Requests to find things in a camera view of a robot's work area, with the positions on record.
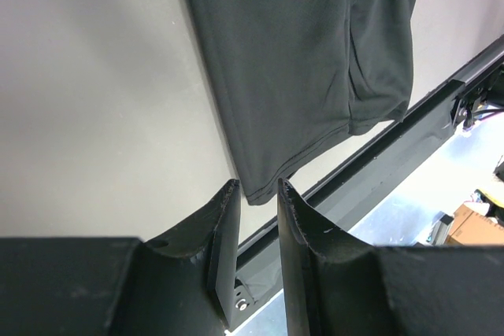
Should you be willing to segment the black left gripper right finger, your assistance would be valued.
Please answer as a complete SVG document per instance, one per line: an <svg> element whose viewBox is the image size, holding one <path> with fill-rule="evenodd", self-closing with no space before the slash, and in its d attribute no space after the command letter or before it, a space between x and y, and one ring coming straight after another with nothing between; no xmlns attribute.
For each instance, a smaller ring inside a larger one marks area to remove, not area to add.
<svg viewBox="0 0 504 336"><path fill-rule="evenodd" d="M289 335L398 335L375 249L278 182L277 223Z"/></svg>

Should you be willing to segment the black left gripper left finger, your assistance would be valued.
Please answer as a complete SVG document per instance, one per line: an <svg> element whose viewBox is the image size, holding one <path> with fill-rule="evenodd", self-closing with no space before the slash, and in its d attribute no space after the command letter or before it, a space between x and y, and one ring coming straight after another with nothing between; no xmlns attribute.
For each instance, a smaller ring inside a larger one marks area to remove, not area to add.
<svg viewBox="0 0 504 336"><path fill-rule="evenodd" d="M199 210L139 245L109 334L222 335L230 327L241 212L228 180Z"/></svg>

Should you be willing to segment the black t shirt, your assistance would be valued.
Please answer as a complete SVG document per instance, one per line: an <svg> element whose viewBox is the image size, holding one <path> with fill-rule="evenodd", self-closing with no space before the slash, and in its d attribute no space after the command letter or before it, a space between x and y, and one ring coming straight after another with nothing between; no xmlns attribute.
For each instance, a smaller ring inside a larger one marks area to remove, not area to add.
<svg viewBox="0 0 504 336"><path fill-rule="evenodd" d="M250 205L322 153L401 120L416 0L187 0Z"/></svg>

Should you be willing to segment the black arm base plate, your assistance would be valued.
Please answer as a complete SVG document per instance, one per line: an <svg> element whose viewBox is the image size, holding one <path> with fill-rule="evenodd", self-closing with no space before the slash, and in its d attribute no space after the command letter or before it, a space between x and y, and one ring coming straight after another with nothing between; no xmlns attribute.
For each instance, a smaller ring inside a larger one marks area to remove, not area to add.
<svg viewBox="0 0 504 336"><path fill-rule="evenodd" d="M473 106L499 87L502 76L503 39L498 38L422 98L403 121L386 127L303 197L350 230L470 120ZM281 290L278 237L277 221L271 219L239 247L232 334Z"/></svg>

